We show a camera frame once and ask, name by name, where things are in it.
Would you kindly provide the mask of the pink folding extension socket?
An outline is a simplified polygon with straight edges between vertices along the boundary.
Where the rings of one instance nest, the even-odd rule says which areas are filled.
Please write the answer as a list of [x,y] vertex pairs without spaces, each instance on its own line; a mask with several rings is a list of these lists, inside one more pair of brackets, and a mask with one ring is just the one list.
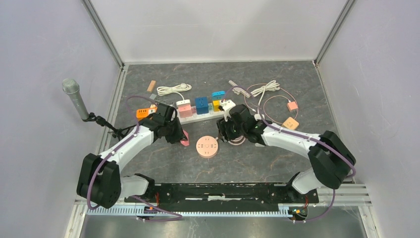
[[188,133],[185,130],[183,130],[183,134],[184,134],[184,137],[180,140],[180,143],[183,146],[187,147],[187,146],[190,145],[189,136],[188,136]]

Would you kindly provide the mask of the long white power strip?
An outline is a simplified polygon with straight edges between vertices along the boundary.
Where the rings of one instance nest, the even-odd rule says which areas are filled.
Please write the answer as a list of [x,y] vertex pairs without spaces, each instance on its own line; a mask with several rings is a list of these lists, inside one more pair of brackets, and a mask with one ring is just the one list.
[[196,113],[196,106],[191,106],[193,115],[191,117],[188,117],[188,118],[180,118],[178,108],[176,106],[177,117],[180,121],[180,124],[184,125],[184,124],[201,122],[201,121],[206,121],[206,120],[211,120],[211,119],[219,119],[219,118],[223,117],[223,111],[221,111],[221,112],[214,112],[213,111],[212,102],[208,103],[208,106],[209,106],[209,112],[207,114],[202,114],[202,115],[198,115]]

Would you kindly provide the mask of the light blue adapter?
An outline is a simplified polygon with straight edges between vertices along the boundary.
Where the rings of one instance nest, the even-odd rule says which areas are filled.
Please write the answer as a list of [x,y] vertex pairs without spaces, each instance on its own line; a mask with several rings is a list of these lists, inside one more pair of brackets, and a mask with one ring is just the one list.
[[219,101],[219,100],[222,100],[224,96],[225,96],[225,91],[217,91],[211,94],[211,99],[213,101]]

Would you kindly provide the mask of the round pink socket base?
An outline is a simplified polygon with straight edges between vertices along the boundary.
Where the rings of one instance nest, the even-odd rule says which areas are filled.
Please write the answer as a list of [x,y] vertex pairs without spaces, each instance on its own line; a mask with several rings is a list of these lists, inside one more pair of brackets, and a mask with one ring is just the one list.
[[196,143],[196,150],[202,158],[210,159],[218,152],[218,142],[215,137],[203,136]]

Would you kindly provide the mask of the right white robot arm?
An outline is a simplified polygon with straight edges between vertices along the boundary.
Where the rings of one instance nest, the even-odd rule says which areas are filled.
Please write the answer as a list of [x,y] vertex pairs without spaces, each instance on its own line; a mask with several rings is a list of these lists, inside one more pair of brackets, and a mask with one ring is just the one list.
[[288,182],[286,196],[292,202],[301,201],[322,186],[338,189],[346,178],[356,174],[355,157],[332,131],[314,134],[287,129],[252,115],[247,106],[230,100],[221,102],[218,108],[223,118],[216,124],[223,141],[243,137],[255,145],[278,147],[309,160],[311,168],[298,172]]

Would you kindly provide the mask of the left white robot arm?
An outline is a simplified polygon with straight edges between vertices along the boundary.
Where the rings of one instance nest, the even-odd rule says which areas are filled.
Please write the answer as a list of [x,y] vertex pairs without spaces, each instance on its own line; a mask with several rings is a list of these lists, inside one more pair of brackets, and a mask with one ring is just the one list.
[[156,189],[150,185],[153,179],[143,175],[123,177],[120,173],[136,155],[160,138],[170,144],[187,140],[177,110],[165,104],[159,104],[156,112],[138,121],[134,129],[113,147],[99,155],[90,153],[85,156],[77,182],[77,195],[87,200],[90,209],[110,208],[119,199],[132,195],[144,202],[152,201],[156,195]]

